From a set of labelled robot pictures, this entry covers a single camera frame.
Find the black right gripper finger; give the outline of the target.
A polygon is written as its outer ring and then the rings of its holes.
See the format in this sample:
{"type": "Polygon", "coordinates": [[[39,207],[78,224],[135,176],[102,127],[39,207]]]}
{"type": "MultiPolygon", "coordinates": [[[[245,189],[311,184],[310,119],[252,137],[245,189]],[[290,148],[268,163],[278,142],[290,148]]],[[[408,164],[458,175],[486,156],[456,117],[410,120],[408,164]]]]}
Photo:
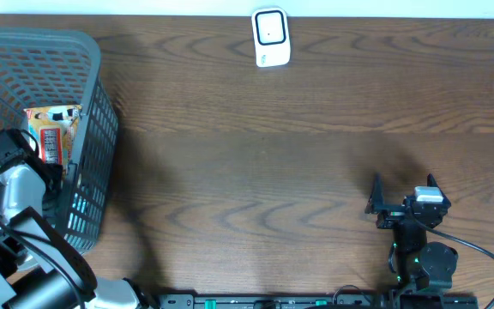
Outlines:
{"type": "Polygon", "coordinates": [[[437,181],[432,173],[428,174],[426,181],[427,186],[431,188],[429,196],[426,198],[426,200],[429,203],[449,204],[449,199],[440,188],[440,186],[437,184],[437,181]]]}
{"type": "Polygon", "coordinates": [[[366,214],[377,215],[385,210],[385,202],[383,198],[383,184],[380,175],[377,173],[373,180],[372,189],[369,200],[366,204],[364,212],[366,214]]]}

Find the grey plastic shopping basket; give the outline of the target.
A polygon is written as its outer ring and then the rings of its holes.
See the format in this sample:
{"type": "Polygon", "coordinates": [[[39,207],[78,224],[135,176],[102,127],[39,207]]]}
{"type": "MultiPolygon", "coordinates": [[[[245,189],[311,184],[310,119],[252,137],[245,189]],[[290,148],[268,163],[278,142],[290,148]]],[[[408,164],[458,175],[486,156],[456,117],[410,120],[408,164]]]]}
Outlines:
{"type": "Polygon", "coordinates": [[[82,32],[0,27],[0,130],[27,128],[26,109],[79,105],[78,133],[46,218],[80,253],[97,243],[118,121],[99,78],[101,53],[82,32]]]}

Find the yellow wet wipes bag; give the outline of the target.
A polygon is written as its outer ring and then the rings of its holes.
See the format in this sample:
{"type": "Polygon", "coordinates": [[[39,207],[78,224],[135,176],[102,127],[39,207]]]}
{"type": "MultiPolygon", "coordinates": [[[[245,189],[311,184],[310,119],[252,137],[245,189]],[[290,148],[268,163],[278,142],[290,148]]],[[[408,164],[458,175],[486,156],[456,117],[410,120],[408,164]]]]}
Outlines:
{"type": "Polygon", "coordinates": [[[39,158],[67,168],[80,122],[80,105],[26,108],[27,130],[39,146],[39,158]]]}

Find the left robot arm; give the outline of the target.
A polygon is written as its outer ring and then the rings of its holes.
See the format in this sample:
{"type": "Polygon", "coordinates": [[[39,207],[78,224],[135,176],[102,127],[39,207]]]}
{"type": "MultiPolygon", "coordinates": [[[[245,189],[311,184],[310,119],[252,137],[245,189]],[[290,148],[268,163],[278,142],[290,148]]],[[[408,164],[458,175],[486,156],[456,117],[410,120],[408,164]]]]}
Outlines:
{"type": "Polygon", "coordinates": [[[26,130],[0,130],[0,308],[157,308],[131,280],[95,276],[43,217],[63,168],[39,158],[26,130]]]}

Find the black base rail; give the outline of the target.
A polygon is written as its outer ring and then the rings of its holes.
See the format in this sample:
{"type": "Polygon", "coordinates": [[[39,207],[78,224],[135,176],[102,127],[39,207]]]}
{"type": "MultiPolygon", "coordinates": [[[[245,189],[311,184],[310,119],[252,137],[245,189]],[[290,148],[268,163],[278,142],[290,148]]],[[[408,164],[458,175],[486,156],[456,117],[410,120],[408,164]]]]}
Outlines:
{"type": "Polygon", "coordinates": [[[313,295],[193,295],[161,294],[155,299],[162,309],[306,309],[306,308],[442,308],[477,309],[478,301],[472,296],[401,296],[390,300],[386,296],[343,292],[337,296],[313,295]]]}

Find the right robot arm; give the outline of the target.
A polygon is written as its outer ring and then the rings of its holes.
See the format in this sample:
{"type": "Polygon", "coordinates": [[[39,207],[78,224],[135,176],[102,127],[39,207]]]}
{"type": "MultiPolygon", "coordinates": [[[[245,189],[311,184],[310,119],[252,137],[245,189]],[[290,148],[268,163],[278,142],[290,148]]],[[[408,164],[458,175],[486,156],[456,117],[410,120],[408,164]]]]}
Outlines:
{"type": "Polygon", "coordinates": [[[452,288],[458,253],[444,243],[430,242],[427,233],[443,221],[451,202],[432,175],[402,203],[386,203],[376,176],[365,212],[377,217],[379,229],[393,231],[389,268],[398,287],[383,298],[389,308],[444,308],[443,294],[452,288]]]}

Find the white barcode scanner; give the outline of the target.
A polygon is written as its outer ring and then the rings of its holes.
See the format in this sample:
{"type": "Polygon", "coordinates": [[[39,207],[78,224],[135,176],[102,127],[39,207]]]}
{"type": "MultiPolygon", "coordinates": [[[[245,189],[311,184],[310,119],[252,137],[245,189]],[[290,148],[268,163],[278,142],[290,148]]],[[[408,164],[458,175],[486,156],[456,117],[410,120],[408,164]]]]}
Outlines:
{"type": "Polygon", "coordinates": [[[251,16],[255,60],[259,68],[288,64],[291,41],[286,12],[278,7],[258,9],[251,16]]]}

